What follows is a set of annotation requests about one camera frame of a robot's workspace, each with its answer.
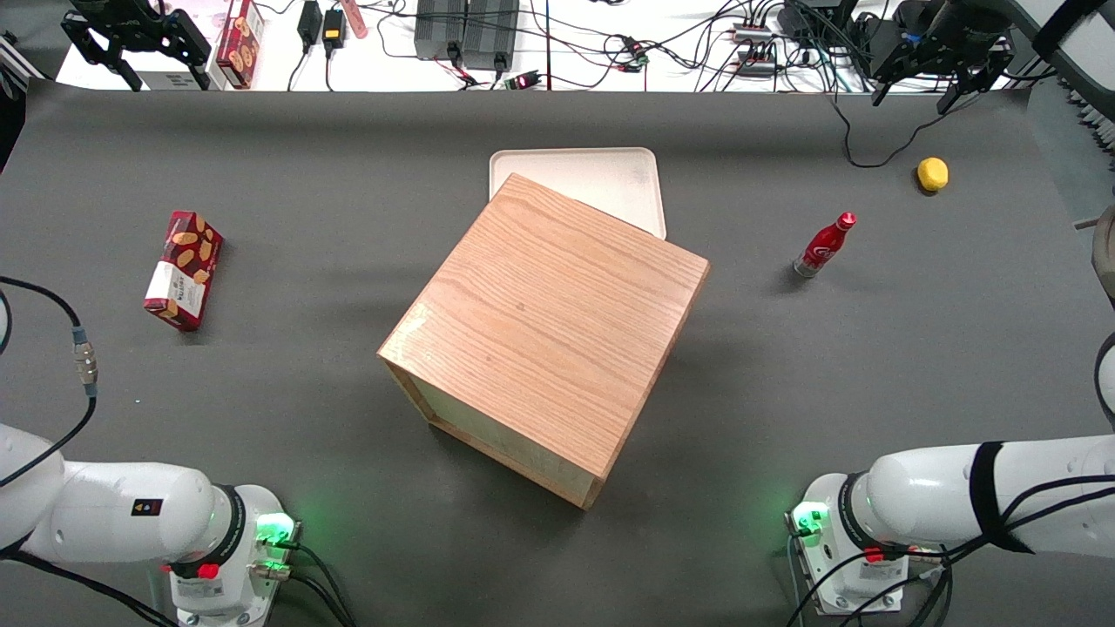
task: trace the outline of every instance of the coca-cola bottle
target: coca-cola bottle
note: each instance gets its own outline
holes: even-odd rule
[[[802,254],[794,260],[794,270],[807,279],[815,277],[821,268],[844,245],[844,235],[852,226],[855,226],[855,214],[847,212],[837,218],[833,224],[822,229],[813,237],[813,241],[805,247]]]

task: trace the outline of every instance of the red cookie box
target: red cookie box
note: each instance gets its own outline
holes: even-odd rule
[[[233,88],[248,89],[252,86],[262,38],[263,18],[255,3],[252,0],[232,0],[217,48],[216,65],[229,77]]]
[[[143,308],[182,331],[197,330],[224,238],[192,211],[175,211]]]

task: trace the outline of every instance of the dark gray mat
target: dark gray mat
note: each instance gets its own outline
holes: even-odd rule
[[[900,145],[934,102],[842,98],[857,156]],[[1092,366],[1111,307],[1024,103],[986,96],[880,170],[845,164],[842,133],[814,96],[37,85],[0,177],[0,268],[69,298],[97,346],[101,405],[69,459],[270,486],[365,625],[777,626],[782,512],[815,476],[1108,431]],[[655,151],[669,238],[712,273],[581,513],[426,427],[374,355],[483,206],[492,153],[612,145]],[[953,173],[935,197],[910,179],[930,154]],[[174,209],[229,240],[193,336],[140,308]],[[861,216],[846,249],[789,281],[845,210]],[[66,321],[10,297],[3,421],[57,437],[84,406]],[[137,566],[83,571],[146,596]],[[987,549],[958,568],[951,624],[1109,625],[1113,578],[1109,561]],[[0,590],[4,626],[138,624],[21,567],[0,568]],[[330,624],[304,592],[283,590],[274,626]]]

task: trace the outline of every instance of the yellow ball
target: yellow ball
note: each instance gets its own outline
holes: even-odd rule
[[[938,192],[949,184],[949,166],[937,157],[918,164],[918,182],[927,192]]]

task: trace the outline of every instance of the sticker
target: sticker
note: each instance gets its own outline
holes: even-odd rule
[[[132,515],[158,515],[162,511],[162,499],[136,499],[132,503]]]
[[[220,579],[176,579],[180,597],[213,599],[224,596],[224,583]]]
[[[886,579],[899,579],[902,577],[902,565],[888,563],[861,563],[860,579],[870,581],[884,581]]]
[[[147,286],[147,293],[144,295],[145,300],[156,298],[174,300],[178,307],[196,318],[205,299],[205,286],[196,283],[193,277],[186,276],[174,263],[159,261],[155,264],[155,273]]]

